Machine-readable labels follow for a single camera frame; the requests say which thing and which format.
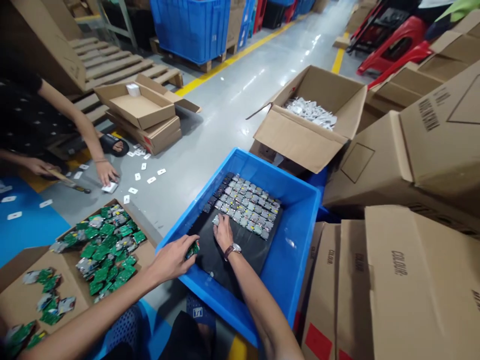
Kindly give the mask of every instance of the concrete floor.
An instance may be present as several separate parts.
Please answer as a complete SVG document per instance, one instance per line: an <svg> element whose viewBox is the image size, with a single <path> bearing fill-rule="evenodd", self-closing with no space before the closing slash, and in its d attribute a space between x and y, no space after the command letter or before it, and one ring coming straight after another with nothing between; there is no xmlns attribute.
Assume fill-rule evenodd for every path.
<svg viewBox="0 0 480 360"><path fill-rule="evenodd" d="M146 219L157 229L160 240L232 148L250 148L253 134L265 113L261 112L250 120L245 120L246 117L260 108L304 67L312 64L332 69L338 52L332 44L337 36L343 35L354 3L354 0L332 1L323 14L309 14L189 92L185 97L201 106L203 111L199 114L182 114L183 137L166 151L146 161L138 156L115 158L108 155L121 174L119 187L113 195L100 190L95 165L91 162L87 163L90 168L78 180L80 185L92 189L90 195L59 184L49 187L40 195L45 200L53 199L54 209L73 225L111 198L123 200L124 195L130 194L130 187L136 188L138 193L130 194L130 205L138 207L144 213ZM248 45L272 32L262 30L249 40ZM156 63L162 63L158 55L150 58ZM358 59L345 55L340 74L369 82L370 79L355 74L359 64ZM185 84L200 75L186 67L175 66L182 71ZM147 163L146 170L140 169L143 162ZM166 173L158 176L157 171L163 168ZM135 173L141 174L141 180L135 181ZM152 176L156 176L157 180L148 184L147 179ZM172 324L178 311L185 309L186 291L185 286L175 280L161 285L145 299ZM219 346L216 358L225 359L235 332L222 321L217 323Z"/></svg>

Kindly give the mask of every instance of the box flap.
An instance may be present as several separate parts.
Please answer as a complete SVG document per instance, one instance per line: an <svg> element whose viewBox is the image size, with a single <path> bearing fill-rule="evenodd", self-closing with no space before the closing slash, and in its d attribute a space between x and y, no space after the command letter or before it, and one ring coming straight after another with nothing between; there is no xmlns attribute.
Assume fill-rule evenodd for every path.
<svg viewBox="0 0 480 360"><path fill-rule="evenodd" d="M316 174L347 141L345 137L276 105L253 138Z"/></svg>
<svg viewBox="0 0 480 360"><path fill-rule="evenodd" d="M365 209L376 359L477 359L480 242L406 207Z"/></svg>
<svg viewBox="0 0 480 360"><path fill-rule="evenodd" d="M195 105L193 102L190 102L187 99L184 99L183 97L178 96L177 94L167 90L166 87L162 86L161 84L155 82L154 80L145 75L138 74L135 82L163 95L169 101L182 108L190 110L194 113L199 113L201 110L200 106Z"/></svg>
<svg viewBox="0 0 480 360"><path fill-rule="evenodd" d="M342 220L338 262L338 358L373 359L370 275L365 221Z"/></svg>

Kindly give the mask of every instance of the blue plastic crate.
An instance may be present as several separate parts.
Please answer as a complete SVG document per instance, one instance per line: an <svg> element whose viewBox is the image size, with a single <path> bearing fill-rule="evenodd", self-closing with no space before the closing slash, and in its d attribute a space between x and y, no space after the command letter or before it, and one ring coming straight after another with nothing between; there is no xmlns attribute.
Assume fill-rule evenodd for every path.
<svg viewBox="0 0 480 360"><path fill-rule="evenodd" d="M228 172L240 173L243 178L282 201L283 214L260 278L292 327L321 197L315 187L249 152L234 148L156 250L158 252L167 243L189 231ZM255 324L242 301L197 265L192 266L180 280L245 339L258 347Z"/></svg>
<svg viewBox="0 0 480 360"><path fill-rule="evenodd" d="M160 48L201 65L225 52L229 0L150 0Z"/></svg>

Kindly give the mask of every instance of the cardboard box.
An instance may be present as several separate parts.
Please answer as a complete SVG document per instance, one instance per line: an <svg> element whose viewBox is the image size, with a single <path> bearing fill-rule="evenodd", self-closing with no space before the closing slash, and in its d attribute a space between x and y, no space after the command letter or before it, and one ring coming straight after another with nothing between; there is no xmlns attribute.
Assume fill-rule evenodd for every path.
<svg viewBox="0 0 480 360"><path fill-rule="evenodd" d="M415 184L480 216L480 61L400 113Z"/></svg>
<svg viewBox="0 0 480 360"><path fill-rule="evenodd" d="M480 220L415 187L398 113L359 133L325 186L323 206L362 218L365 206L396 204L480 239Z"/></svg>
<svg viewBox="0 0 480 360"><path fill-rule="evenodd" d="M365 221L341 221L336 311L337 359L372 360L370 273Z"/></svg>
<svg viewBox="0 0 480 360"><path fill-rule="evenodd" d="M409 62L388 81L421 96L427 95L444 83L444 81L419 72L418 69L418 64Z"/></svg>
<svg viewBox="0 0 480 360"><path fill-rule="evenodd" d="M471 65L480 60L480 39L446 31L430 45L430 50L444 57Z"/></svg>
<svg viewBox="0 0 480 360"><path fill-rule="evenodd" d="M464 62L433 54L419 65L418 72L446 82L468 67Z"/></svg>
<svg viewBox="0 0 480 360"><path fill-rule="evenodd" d="M471 11L453 28L453 31L480 38L480 10Z"/></svg>
<svg viewBox="0 0 480 360"><path fill-rule="evenodd" d="M153 261L156 242L152 236L158 236L158 233L148 223L145 216L139 210L135 210L134 206L129 208L116 199L109 201L105 206L114 204L120 204L146 235L147 240L133 252L133 256L137 259L134 267L139 271ZM57 240L63 239L72 230L73 228L59 236ZM89 283L75 267L80 260L80 254L80 251L53 253L49 251L49 246L31 247L20 252L0 268L0 318L3 320L0 321L1 336L4 336L7 329L15 325L27 324L33 320L37 320L41 330L52 334L94 304L95 297L90 296ZM47 267L53 267L55 274L62 276L57 288L60 298L76 297L75 308L65 314L54 326L38 321L42 316L41 312L37 312L37 302L42 297L42 285L26 285L22 280L26 272Z"/></svg>
<svg viewBox="0 0 480 360"><path fill-rule="evenodd" d="M127 85L137 84L140 96L131 96ZM139 129L145 130L175 116L175 105L138 82L106 85L94 89L100 101Z"/></svg>
<svg viewBox="0 0 480 360"><path fill-rule="evenodd" d="M310 65L265 105L270 106L270 110L253 138L318 174L342 146L354 137L366 95L365 85ZM288 99L294 97L316 101L336 115L337 122L333 131L282 108Z"/></svg>
<svg viewBox="0 0 480 360"><path fill-rule="evenodd" d="M301 351L305 360L335 360L340 224L326 223L320 239Z"/></svg>
<svg viewBox="0 0 480 360"><path fill-rule="evenodd" d="M343 37L343 36L337 36L335 39L335 42L333 43L334 48L339 48L339 49L346 49L350 45L350 38L349 37Z"/></svg>
<svg viewBox="0 0 480 360"><path fill-rule="evenodd" d="M478 359L480 242L400 206L365 222L375 359Z"/></svg>
<svg viewBox="0 0 480 360"><path fill-rule="evenodd" d="M303 275L300 297L298 298L298 305L296 307L295 322L293 323L293 332L299 343L302 342L303 338L305 318L309 307L310 291L315 271L315 261L317 260L317 255L319 253L320 237L322 236L324 225L325 222L323 221L315 224L313 236L311 238L310 254L306 259L305 274Z"/></svg>
<svg viewBox="0 0 480 360"><path fill-rule="evenodd" d="M85 88L85 66L42 1L2 1L0 41L64 95Z"/></svg>
<svg viewBox="0 0 480 360"><path fill-rule="evenodd" d="M108 119L125 130L152 155L157 155L182 138L180 118L174 116L167 121L154 125L147 130L139 129L112 110L107 110Z"/></svg>

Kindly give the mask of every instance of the red chair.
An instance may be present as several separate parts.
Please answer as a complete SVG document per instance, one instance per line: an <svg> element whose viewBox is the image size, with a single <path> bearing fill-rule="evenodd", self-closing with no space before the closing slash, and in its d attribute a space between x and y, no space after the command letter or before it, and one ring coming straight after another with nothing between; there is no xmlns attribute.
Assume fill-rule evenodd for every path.
<svg viewBox="0 0 480 360"><path fill-rule="evenodd" d="M288 24L292 20L298 2L299 0L295 0L295 2L285 10L285 24Z"/></svg>
<svg viewBox="0 0 480 360"><path fill-rule="evenodd" d="M262 24L264 22L266 7L267 7L267 0L258 0L258 3L256 5L255 26L253 27L254 34L262 30Z"/></svg>
<svg viewBox="0 0 480 360"><path fill-rule="evenodd" d="M374 69L381 73L385 72L395 62L386 58L389 52L395 51L396 47L406 48L402 48L402 50L405 53L409 52L424 40L427 29L427 25L421 19L410 16L377 50L361 63L356 73L362 75L368 69Z"/></svg>
<svg viewBox="0 0 480 360"><path fill-rule="evenodd" d="M433 54L433 51L430 50L430 44L428 41L422 41L420 44L415 46L412 50L407 52L401 58L393 63L387 70L385 70L379 77L373 80L368 85L368 90L373 88L375 85L383 83L387 78L396 73L400 68L402 68L406 63L414 62L420 63L423 59L429 57Z"/></svg>

